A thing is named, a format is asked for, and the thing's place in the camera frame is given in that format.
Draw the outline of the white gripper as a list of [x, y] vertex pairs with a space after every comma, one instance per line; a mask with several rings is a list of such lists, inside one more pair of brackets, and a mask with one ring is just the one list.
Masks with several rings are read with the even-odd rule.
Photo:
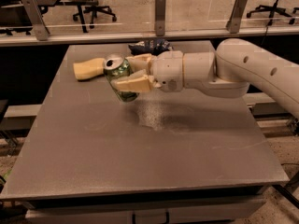
[[183, 53], [166, 51], [158, 56], [150, 53], [136, 56], [128, 56], [134, 72], [145, 70], [149, 75], [139, 77], [122, 77], [111, 81], [111, 85], [117, 91], [124, 92], [150, 92], [160, 88], [165, 92], [179, 92], [183, 89]]

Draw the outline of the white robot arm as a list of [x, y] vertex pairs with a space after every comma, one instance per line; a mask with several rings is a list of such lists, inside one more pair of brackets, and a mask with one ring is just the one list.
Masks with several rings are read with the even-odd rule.
[[299, 65], [242, 39], [226, 39], [207, 51], [172, 50], [127, 61], [133, 73], [110, 82], [116, 91], [196, 89], [212, 97], [238, 98], [252, 85], [299, 118]]

